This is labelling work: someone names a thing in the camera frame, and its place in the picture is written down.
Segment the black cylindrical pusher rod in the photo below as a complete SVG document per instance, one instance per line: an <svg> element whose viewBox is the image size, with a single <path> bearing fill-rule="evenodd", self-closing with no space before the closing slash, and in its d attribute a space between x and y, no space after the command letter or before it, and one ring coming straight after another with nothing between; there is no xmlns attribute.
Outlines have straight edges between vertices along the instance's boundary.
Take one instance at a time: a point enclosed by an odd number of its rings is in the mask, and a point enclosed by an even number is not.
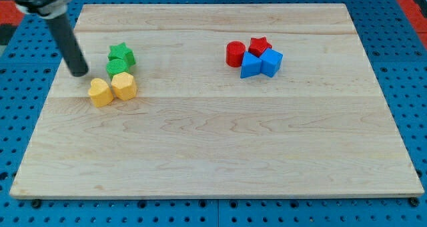
<svg viewBox="0 0 427 227"><path fill-rule="evenodd" d="M66 13L45 20L70 74L82 77L89 71L87 62L75 38Z"/></svg>

